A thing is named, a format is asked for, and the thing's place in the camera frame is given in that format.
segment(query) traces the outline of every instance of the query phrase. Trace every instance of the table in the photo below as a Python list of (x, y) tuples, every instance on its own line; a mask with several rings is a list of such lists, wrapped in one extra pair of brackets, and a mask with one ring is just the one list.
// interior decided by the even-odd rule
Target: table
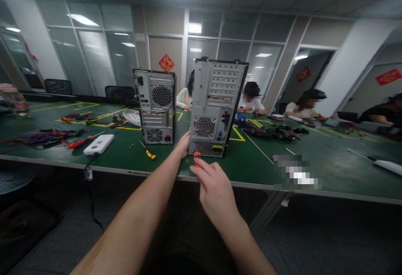
[[(32, 118), (22, 116), (4, 116), (0, 118), (0, 140), (13, 136), (32, 133), (38, 129), (99, 129), (113, 131), (116, 138), (110, 147), (91, 165), (93, 170), (146, 176), (153, 172), (170, 154), (173, 145), (150, 145), (157, 158), (147, 158), (139, 143), (142, 131), (134, 125), (110, 129), (114, 114), (122, 113), (125, 107), (115, 104), (92, 102), (57, 102), (31, 103)], [(65, 123), (61, 117), (71, 112), (86, 113), (102, 117), (110, 124), (86, 126), (85, 121)], [(270, 125), (265, 116), (252, 116), (257, 126)], [(190, 128), (191, 113), (177, 108), (176, 141)], [(301, 127), (290, 119), (283, 123), (293, 128)], [(402, 163), (400, 156), (402, 143), (385, 137), (368, 134), (363, 138), (341, 130), (327, 127), (307, 128), (310, 134), (300, 136), (301, 141), (265, 140), (248, 136), (239, 129), (233, 129), (224, 159), (205, 158), (208, 163), (217, 161), (226, 172), (233, 186), (265, 190), (269, 194), (260, 212), (254, 218), (250, 229), (258, 234), (272, 219), (281, 206), (283, 199), (292, 194), (305, 193), (356, 200), (369, 200), (382, 203), (402, 204), (402, 177), (372, 165), (367, 160), (346, 151), (353, 149), (365, 156), (378, 155)], [(289, 154), (284, 147), (295, 154), (301, 154), (303, 160), (314, 164), (313, 177), (318, 178), (321, 190), (299, 189), (289, 193), (274, 187), (282, 183), (273, 155)], [(34, 150), (25, 147), (1, 153), (0, 159), (8, 159), (39, 164), (83, 169), (89, 157), (84, 150), (69, 150), (66, 146), (55, 146), (46, 150)], [(188, 156), (181, 162), (178, 180), (196, 182), (195, 175), (189, 170), (193, 158)]]

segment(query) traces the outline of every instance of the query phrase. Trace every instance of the computer tower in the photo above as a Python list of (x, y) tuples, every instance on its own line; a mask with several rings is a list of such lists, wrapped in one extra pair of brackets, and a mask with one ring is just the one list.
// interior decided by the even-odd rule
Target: computer tower
[(248, 65), (196, 59), (189, 154), (224, 157)]
[(175, 140), (176, 74), (134, 69), (144, 144)]

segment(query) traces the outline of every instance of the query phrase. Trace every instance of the white power bank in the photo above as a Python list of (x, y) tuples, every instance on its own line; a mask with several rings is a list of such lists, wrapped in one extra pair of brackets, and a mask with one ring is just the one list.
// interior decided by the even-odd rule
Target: white power bank
[(102, 154), (113, 141), (114, 135), (100, 135), (92, 143), (84, 149), (84, 154), (89, 156), (95, 153)]

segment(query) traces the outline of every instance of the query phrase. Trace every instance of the fluorescent light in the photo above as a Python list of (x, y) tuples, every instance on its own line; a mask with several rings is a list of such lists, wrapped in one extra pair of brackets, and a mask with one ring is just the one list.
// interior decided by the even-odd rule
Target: fluorescent light
[(11, 30), (11, 31), (15, 31), (15, 32), (20, 32), (21, 31), (21, 30), (19, 30), (17, 28), (6, 28), (6, 29)]
[(123, 45), (126, 45), (127, 47), (135, 47), (133, 43), (122, 43)]
[(76, 20), (77, 22), (80, 22), (81, 24), (87, 25), (87, 26), (98, 26), (99, 25), (93, 21), (91, 21), (90, 19), (86, 18), (83, 15), (77, 15), (77, 14), (71, 14), (71, 15), (67, 15), (69, 17), (71, 17), (72, 19)]
[(202, 25), (199, 23), (188, 23), (188, 33), (201, 33)]
[(268, 56), (271, 56), (272, 54), (269, 54), (269, 53), (260, 53), (260, 54), (257, 54), (255, 57), (268, 57)]
[(294, 59), (298, 60), (298, 59), (303, 59), (303, 58), (307, 58), (307, 57), (308, 57), (307, 55), (300, 55), (298, 57), (295, 57)]

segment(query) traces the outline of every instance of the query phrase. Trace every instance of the hand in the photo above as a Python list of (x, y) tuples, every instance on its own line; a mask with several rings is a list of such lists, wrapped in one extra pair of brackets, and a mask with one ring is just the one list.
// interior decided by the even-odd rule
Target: hand
[(244, 221), (228, 177), (216, 162), (209, 165), (198, 158), (194, 158), (194, 162), (201, 168), (192, 165), (190, 170), (200, 182), (200, 201), (210, 221), (221, 234), (238, 228)]
[(180, 159), (183, 159), (185, 156), (187, 156), (188, 152), (188, 145), (190, 144), (190, 131), (185, 133), (183, 137), (180, 138), (179, 143), (177, 143), (175, 149), (173, 150), (176, 152)]

